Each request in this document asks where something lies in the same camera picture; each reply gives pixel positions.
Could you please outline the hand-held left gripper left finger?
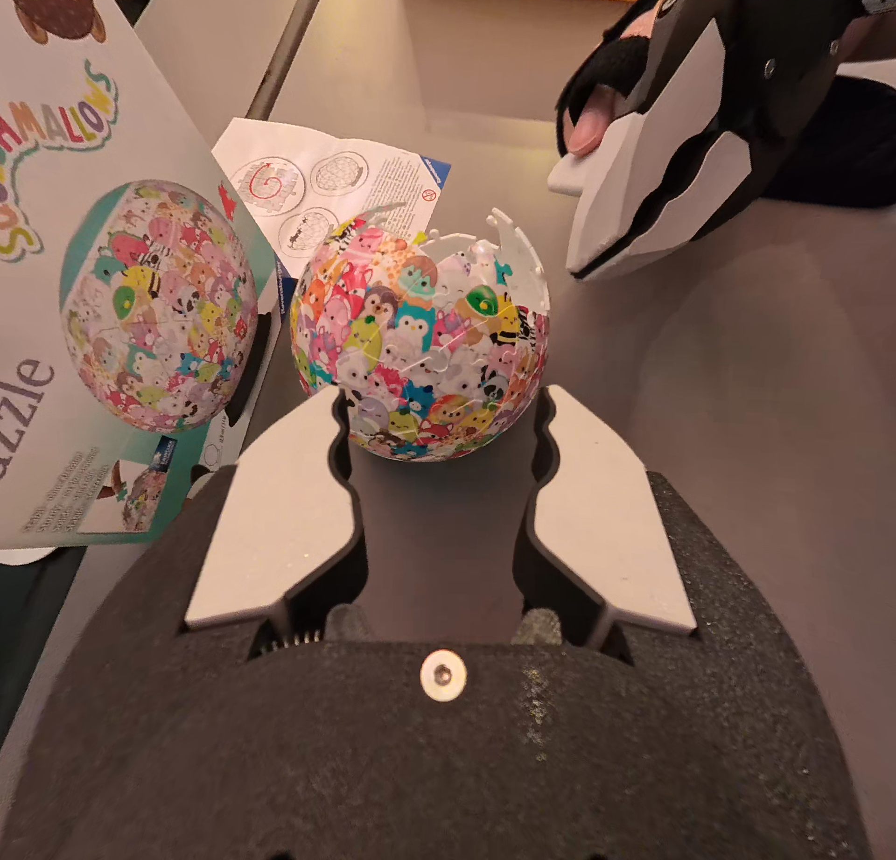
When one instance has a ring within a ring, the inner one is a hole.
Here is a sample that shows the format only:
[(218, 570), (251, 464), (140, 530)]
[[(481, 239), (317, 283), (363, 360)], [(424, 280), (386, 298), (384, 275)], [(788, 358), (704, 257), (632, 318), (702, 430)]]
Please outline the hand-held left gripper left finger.
[(243, 452), (187, 629), (259, 621), (279, 640), (315, 640), (332, 608), (359, 597), (368, 564), (347, 409), (344, 392), (326, 387)]

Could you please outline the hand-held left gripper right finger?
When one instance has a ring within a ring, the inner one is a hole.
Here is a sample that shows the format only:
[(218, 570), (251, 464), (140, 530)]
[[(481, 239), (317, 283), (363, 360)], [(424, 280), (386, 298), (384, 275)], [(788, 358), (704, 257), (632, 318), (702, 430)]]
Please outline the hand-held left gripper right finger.
[(614, 627), (689, 637), (698, 628), (644, 464), (560, 386), (540, 389), (534, 486), (513, 551), (527, 606), (562, 639), (602, 648)]

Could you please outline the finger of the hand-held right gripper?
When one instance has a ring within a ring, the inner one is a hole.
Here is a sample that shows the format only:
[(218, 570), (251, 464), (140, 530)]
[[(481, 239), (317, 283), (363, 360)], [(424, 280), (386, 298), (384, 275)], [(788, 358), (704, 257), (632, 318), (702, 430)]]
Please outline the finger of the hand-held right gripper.
[(719, 27), (711, 19), (649, 110), (626, 114), (610, 125), (587, 160), (568, 272), (585, 278), (588, 264), (629, 236), (639, 208), (660, 187), (678, 149), (717, 114), (724, 62)]
[(698, 231), (721, 211), (751, 174), (748, 144), (731, 132), (717, 138), (702, 161), (694, 181), (669, 201), (643, 233), (623, 246), (597, 254), (574, 276), (577, 280), (608, 279), (634, 272), (658, 261), (695, 239)]

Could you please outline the colourful puzzle ball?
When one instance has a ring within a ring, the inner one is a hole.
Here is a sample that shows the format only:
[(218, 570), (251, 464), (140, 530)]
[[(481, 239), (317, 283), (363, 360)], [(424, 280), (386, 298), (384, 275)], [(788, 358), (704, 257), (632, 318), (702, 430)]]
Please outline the colourful puzzle ball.
[(350, 437), (406, 462), (469, 455), (508, 430), (546, 367), (550, 296), (530, 240), (493, 209), (497, 242), (388, 231), (364, 211), (320, 241), (289, 308), (308, 395), (342, 390)]

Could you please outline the printed puzzle box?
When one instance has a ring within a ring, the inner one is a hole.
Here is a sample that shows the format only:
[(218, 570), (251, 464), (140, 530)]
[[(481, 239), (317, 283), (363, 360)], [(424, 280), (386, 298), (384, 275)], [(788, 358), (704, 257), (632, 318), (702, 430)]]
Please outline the printed puzzle box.
[(114, 0), (1, 0), (1, 547), (156, 538), (242, 450), (276, 256)]

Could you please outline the person's right hand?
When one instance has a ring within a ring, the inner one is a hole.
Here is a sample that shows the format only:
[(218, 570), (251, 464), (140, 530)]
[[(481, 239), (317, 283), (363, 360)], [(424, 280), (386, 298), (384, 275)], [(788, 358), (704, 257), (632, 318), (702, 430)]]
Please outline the person's right hand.
[(582, 159), (599, 148), (608, 127), (616, 119), (620, 99), (616, 90), (599, 85), (590, 94), (575, 121), (570, 111), (566, 111), (563, 116), (566, 153)]

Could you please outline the black wrist rest pad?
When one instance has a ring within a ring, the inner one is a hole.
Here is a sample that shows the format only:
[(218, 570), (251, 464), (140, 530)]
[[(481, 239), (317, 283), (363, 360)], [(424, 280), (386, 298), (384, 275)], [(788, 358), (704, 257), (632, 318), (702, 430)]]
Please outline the black wrist rest pad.
[(895, 90), (838, 75), (762, 197), (832, 208), (895, 204)]

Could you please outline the dark teal panel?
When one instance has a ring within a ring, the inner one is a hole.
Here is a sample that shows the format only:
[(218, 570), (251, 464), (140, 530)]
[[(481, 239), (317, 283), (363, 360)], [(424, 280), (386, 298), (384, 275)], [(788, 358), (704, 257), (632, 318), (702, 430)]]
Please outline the dark teal panel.
[(85, 547), (59, 547), (29, 564), (1, 566), (1, 739), (6, 740)]

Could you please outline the white paper leaflet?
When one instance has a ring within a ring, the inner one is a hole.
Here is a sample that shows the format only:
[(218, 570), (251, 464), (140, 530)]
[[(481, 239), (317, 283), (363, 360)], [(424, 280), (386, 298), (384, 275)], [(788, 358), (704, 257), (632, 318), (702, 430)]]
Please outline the white paper leaflet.
[(372, 140), (302, 126), (233, 119), (212, 148), (234, 189), (294, 280), (342, 222), (387, 207), (385, 229), (428, 229), (451, 165)]

